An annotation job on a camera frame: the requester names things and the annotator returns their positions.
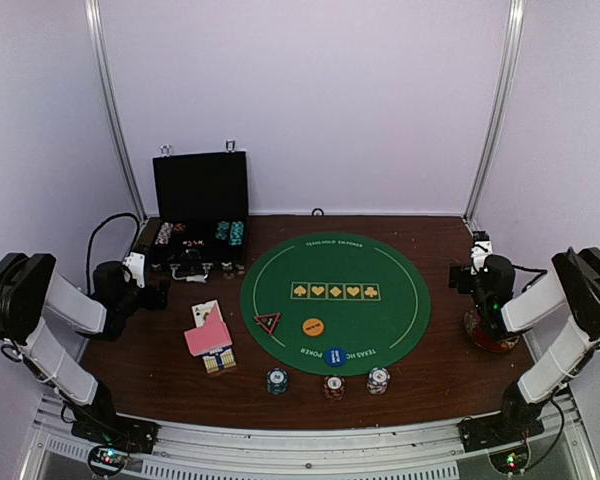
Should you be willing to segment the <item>blue pink chip stack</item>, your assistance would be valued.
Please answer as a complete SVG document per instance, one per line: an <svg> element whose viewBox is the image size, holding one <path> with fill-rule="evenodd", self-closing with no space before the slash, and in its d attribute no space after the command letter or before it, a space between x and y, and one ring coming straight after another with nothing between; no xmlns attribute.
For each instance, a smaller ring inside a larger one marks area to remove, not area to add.
<svg viewBox="0 0 600 480"><path fill-rule="evenodd" d="M372 395L384 394L390 383L390 373L387 369L374 367L367 377L367 391Z"/></svg>

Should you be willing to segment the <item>orange round button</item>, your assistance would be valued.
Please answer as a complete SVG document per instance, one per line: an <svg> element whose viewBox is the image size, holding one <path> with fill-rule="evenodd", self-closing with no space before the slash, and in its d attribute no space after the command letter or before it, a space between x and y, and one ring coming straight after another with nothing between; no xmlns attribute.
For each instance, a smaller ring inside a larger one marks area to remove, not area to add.
<svg viewBox="0 0 600 480"><path fill-rule="evenodd" d="M309 318L303 322L302 331L308 337L319 337L325 331L325 324L319 318Z"/></svg>

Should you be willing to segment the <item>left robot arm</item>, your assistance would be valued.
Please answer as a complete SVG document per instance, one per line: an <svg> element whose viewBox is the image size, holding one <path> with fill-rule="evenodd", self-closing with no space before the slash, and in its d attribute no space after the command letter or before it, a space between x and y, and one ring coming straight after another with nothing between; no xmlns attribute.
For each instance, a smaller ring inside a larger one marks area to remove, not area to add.
<svg viewBox="0 0 600 480"><path fill-rule="evenodd" d="M57 271L51 254L6 254L0 260L0 340L13 361L59 391L91 434L113 444L124 424L110 390L67 352L46 317L64 321L85 338L114 342L137 311L166 307L169 283L147 280L144 258L135 253L99 264L93 280L87 294Z"/></svg>

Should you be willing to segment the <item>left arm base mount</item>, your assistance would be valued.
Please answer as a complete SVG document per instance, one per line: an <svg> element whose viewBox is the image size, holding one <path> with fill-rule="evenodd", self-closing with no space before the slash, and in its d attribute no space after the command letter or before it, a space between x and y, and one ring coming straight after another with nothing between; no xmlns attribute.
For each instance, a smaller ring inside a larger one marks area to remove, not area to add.
<svg viewBox="0 0 600 480"><path fill-rule="evenodd" d="M151 454L157 440L159 425L115 414L112 420L97 419L85 409L73 408L73 436L113 447L126 453Z"/></svg>

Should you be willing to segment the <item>red black chip stack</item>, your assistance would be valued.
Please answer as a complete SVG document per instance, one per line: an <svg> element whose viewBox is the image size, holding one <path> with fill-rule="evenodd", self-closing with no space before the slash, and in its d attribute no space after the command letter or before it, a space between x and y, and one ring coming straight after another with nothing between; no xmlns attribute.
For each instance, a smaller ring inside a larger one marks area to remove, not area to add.
<svg viewBox="0 0 600 480"><path fill-rule="evenodd" d="M341 376L326 376L323 379L322 393L329 400L341 400L345 393L345 381Z"/></svg>

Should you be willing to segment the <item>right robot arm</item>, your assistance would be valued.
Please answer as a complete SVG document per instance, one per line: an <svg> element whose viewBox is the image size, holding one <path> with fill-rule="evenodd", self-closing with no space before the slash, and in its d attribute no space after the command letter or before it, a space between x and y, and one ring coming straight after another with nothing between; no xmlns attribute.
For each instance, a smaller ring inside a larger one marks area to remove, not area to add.
<svg viewBox="0 0 600 480"><path fill-rule="evenodd" d="M472 299L463 326L484 350L505 353L521 337L557 314L562 330L534 365L505 390L499 413L490 417L499 440L515 440L586 359L600 349L600 249L555 254L548 269L533 270L521 290L514 283L521 267L495 254L490 242L477 243L469 263L449 268L449 286Z"/></svg>

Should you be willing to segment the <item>blue small blind button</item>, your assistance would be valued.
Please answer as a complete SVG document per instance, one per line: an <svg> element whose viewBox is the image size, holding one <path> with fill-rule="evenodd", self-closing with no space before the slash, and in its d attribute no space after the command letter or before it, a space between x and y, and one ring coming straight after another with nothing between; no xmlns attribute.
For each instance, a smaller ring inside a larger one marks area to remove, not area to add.
<svg viewBox="0 0 600 480"><path fill-rule="evenodd" d="M330 347L324 352L324 360L330 367L340 367L347 362L347 352L341 347Z"/></svg>

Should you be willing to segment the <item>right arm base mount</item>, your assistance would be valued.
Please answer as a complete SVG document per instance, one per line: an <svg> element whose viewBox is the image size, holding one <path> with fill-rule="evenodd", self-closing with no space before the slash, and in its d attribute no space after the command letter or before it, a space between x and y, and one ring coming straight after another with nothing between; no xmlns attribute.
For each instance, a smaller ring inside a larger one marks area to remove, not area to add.
<svg viewBox="0 0 600 480"><path fill-rule="evenodd" d="M508 423L501 413L483 417L465 417L457 424L465 452L490 449L523 441L528 436L542 434L545 429L540 420Z"/></svg>

